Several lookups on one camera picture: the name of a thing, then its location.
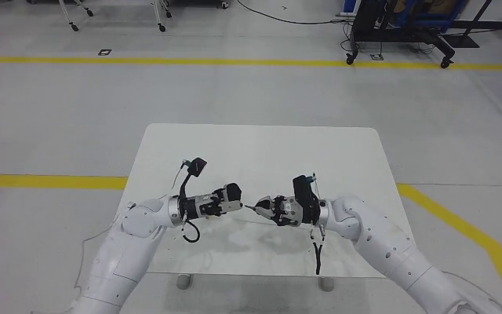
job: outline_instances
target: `cable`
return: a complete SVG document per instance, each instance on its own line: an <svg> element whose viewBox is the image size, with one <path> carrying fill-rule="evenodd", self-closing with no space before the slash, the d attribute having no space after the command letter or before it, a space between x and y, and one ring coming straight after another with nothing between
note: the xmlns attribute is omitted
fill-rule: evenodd
<svg viewBox="0 0 502 314"><path fill-rule="evenodd" d="M500 29L491 29L485 31L472 31L470 34L479 34L479 33L490 33L491 31L500 31ZM439 34L438 37L450 36L450 35L463 35L464 33L454 33L454 34Z"/></svg>
<svg viewBox="0 0 502 314"><path fill-rule="evenodd" d="M187 240L187 242L189 242L189 243L196 243L197 241L199 241L201 239L201 232L198 230L197 226L194 225L191 221L185 221L185 222L187 224L189 224L190 226L194 227L195 231L197 232L197 238L189 239L184 233L185 226L183 226L183 227L181 227L181 232L183 233L183 239Z"/></svg>
<svg viewBox="0 0 502 314"><path fill-rule="evenodd" d="M414 52L414 53L422 53L422 54L431 54L432 51L436 48L436 46L432 45L432 47L428 47L426 49L421 49L419 42L417 43L417 45L418 45L418 48L410 47L410 49L411 49L412 52Z"/></svg>
<svg viewBox="0 0 502 314"><path fill-rule="evenodd" d="M260 12L260 11L256 11L255 9L251 9L249 8L247 5L244 5L241 0L237 0L238 4L239 5L242 5L243 7L245 7L246 9L248 9L249 11L251 12L254 12L254 13L258 13L260 15L263 15L263 16L266 16L266 17L269 17L271 18L272 20L278 20L278 21L281 21L281 22L284 22L284 23L290 23L290 24L299 24L299 25L320 25L320 24L335 24L335 23L342 23L344 21L347 21L347 20L327 20L327 21L324 21L324 22L296 22L296 21L293 21L293 20L283 20L283 19L279 19L278 17L275 17L275 16L272 16L272 15L268 15L266 13L263 13L263 12Z"/></svg>

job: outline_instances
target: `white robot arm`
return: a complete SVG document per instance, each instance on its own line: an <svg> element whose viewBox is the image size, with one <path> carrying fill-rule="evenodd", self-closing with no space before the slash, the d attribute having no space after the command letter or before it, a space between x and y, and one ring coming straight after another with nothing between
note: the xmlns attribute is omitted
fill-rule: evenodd
<svg viewBox="0 0 502 314"><path fill-rule="evenodd" d="M326 205L321 207L321 213L326 215L321 214L319 224L346 235L370 265L406 291L426 313L502 313L489 300L454 286L400 227L360 198L346 195L320 203Z"/></svg>
<svg viewBox="0 0 502 314"><path fill-rule="evenodd" d="M149 199L138 205L131 204L118 215L93 259L88 282L71 307L71 313L118 314L146 273L167 228L242 208L241 190L236 183L210 194L187 198L184 187L188 178L198 177L206 162L195 159L187 164L189 174L181 185L180 196L165 202ZM185 235L184 238L188 242L198 240Z"/></svg>
<svg viewBox="0 0 502 314"><path fill-rule="evenodd" d="M400 227L357 196L317 199L310 188L313 180L300 176L293 180L295 196L267 196L251 208L277 225L310 222L352 241L371 266L406 291L427 314L502 314L488 299L454 286Z"/></svg>

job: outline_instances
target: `yellow floor line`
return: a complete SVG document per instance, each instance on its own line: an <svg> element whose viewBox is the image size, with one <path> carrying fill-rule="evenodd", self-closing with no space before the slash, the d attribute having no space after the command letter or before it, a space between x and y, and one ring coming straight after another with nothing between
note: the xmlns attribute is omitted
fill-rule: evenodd
<svg viewBox="0 0 502 314"><path fill-rule="evenodd" d="M40 176L0 174L0 188L90 188L123 190L127 177Z"/></svg>
<svg viewBox="0 0 502 314"><path fill-rule="evenodd" d="M495 269L499 273L500 278L502 278L502 246L495 239L492 239L489 235L483 233L461 217L447 210L432 199L429 199L413 186L409 184L397 185L400 196L414 201L418 206L423 207L429 213L444 221L447 225L485 249Z"/></svg>
<svg viewBox="0 0 502 314"><path fill-rule="evenodd" d="M127 177L43 176L0 174L0 188L88 188L123 190ZM398 183L399 194L412 200L486 250L502 278L502 246L490 236L447 210L409 184Z"/></svg>
<svg viewBox="0 0 502 314"><path fill-rule="evenodd" d="M113 57L0 57L4 64L129 64L129 65L205 65L339 68L345 60L279 60L216 58L113 58ZM353 68L441 69L439 63L355 61ZM502 64L451 64L451 70L502 71Z"/></svg>

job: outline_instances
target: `gray floor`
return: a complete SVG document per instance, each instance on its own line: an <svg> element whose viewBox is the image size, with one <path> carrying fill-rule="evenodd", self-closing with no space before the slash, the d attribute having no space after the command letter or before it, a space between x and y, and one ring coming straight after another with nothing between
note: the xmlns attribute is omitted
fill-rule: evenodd
<svg viewBox="0 0 502 314"><path fill-rule="evenodd" d="M329 20L340 11L340 3L326 0L246 3L295 20ZM113 57L344 59L340 25L282 24L237 2L224 11L174 7L164 35L148 2L86 4L92 19L69 6L81 28L74 33L56 4L0 3L0 56L94 57L113 49ZM501 63L500 36L474 35L482 48L458 51L455 61ZM361 60L379 48L368 45ZM441 59L390 44L384 57ZM397 182L416 184L502 241L499 71L0 64L0 73L0 173L127 176L152 122L368 126L379 132ZM107 227L120 196L1 189L0 311L66 308L78 292L71 288L80 243ZM480 246L403 203L431 261L502 299L500 277ZM84 272L98 246L99 240L86 246ZM197 276L185 291L175 288L175 279L147 274L123 312L421 312L384 279L338 279L332 293L305 278Z"/></svg>

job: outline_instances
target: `table top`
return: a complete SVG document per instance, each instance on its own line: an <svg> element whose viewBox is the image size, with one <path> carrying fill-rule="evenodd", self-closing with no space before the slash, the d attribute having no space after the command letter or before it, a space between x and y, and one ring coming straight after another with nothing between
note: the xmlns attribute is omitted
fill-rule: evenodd
<svg viewBox="0 0 502 314"><path fill-rule="evenodd" d="M242 202L254 205L265 195L293 195L293 178L315 172L322 198L353 193L413 237L378 133L369 128L151 124L119 210L128 202L177 194L185 168L173 190L171 185L181 161L195 157L208 164L191 178L187 195L236 182ZM188 243L180 227L168 229L149 272L315 276L310 225L277 227L246 208L193 222L201 239ZM186 232L195 235L190 226ZM335 232L326 234L321 261L321 276L383 277Z"/></svg>

